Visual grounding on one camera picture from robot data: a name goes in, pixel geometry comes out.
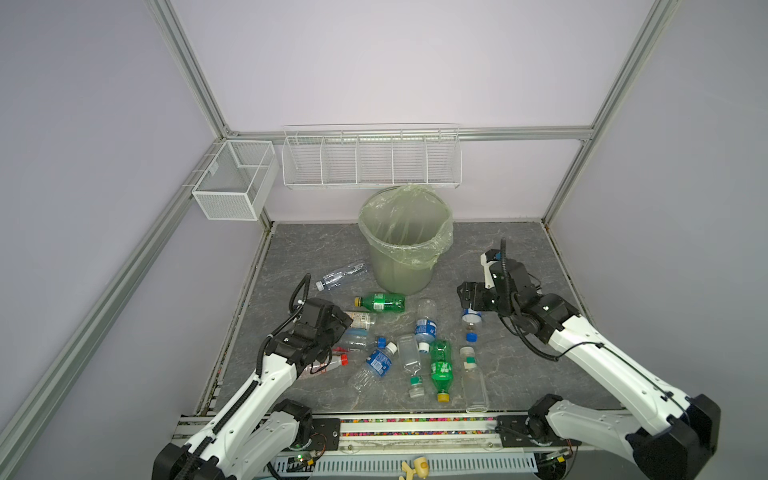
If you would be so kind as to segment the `clear pepsi bottle blue cap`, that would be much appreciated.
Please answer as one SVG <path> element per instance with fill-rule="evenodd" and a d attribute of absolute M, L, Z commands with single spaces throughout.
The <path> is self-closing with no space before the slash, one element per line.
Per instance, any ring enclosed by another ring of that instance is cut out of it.
<path fill-rule="evenodd" d="M 385 337 L 376 336 L 366 329 L 352 328 L 345 331 L 336 347 L 346 351 L 370 351 L 384 348 L 387 345 Z"/>

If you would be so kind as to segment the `short bottle blue label blue cap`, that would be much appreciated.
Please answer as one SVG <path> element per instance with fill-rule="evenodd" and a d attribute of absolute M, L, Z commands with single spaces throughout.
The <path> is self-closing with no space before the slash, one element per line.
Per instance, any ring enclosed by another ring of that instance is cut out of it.
<path fill-rule="evenodd" d="M 478 340 L 478 328 L 482 324 L 482 314 L 472 309 L 465 309 L 461 317 L 465 327 L 465 339 L 469 344 L 474 344 Z"/>

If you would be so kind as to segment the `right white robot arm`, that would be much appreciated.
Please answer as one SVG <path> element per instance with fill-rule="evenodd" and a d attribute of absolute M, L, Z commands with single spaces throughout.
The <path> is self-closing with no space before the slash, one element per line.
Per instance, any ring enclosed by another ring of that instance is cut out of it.
<path fill-rule="evenodd" d="M 617 414 L 547 394 L 527 412 L 518 434 L 539 445 L 586 443 L 620 456 L 648 479 L 694 479 L 718 448 L 721 409 L 708 396 L 690 396 L 626 355 L 570 302 L 544 294 L 506 248 L 480 257 L 484 279 L 457 288 L 461 306 L 494 313 L 536 356 L 569 359 L 605 388 Z"/>

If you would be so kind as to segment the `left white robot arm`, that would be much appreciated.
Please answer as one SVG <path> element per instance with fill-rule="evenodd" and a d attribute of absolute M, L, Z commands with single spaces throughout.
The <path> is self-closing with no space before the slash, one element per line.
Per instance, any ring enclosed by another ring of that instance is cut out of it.
<path fill-rule="evenodd" d="M 256 366 L 221 411 L 154 460 L 153 479 L 253 479 L 280 452 L 307 447 L 311 408 L 283 393 L 316 362 L 327 362 L 352 319 L 333 302 L 309 296 L 311 275 L 292 292 L 289 316 L 260 344 Z"/>

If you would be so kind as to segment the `clear bottle white green cap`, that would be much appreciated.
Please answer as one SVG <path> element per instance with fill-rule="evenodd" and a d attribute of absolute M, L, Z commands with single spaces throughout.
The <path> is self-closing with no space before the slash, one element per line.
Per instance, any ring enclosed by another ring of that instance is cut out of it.
<path fill-rule="evenodd" d="M 460 349 L 463 363 L 462 388 L 468 413 L 485 413 L 489 410 L 489 398 L 484 374 L 477 364 L 475 350 L 471 346 Z"/>

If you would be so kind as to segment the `clear bottle red cap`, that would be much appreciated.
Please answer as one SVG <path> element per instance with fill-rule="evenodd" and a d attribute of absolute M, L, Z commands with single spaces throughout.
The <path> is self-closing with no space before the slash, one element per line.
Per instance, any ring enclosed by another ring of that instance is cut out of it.
<path fill-rule="evenodd" d="M 339 367 L 346 366 L 349 362 L 348 352 L 344 349 L 334 349 L 326 358 L 317 360 L 308 365 L 299 375 L 299 379 L 308 379 L 313 376 L 325 374 Z"/>

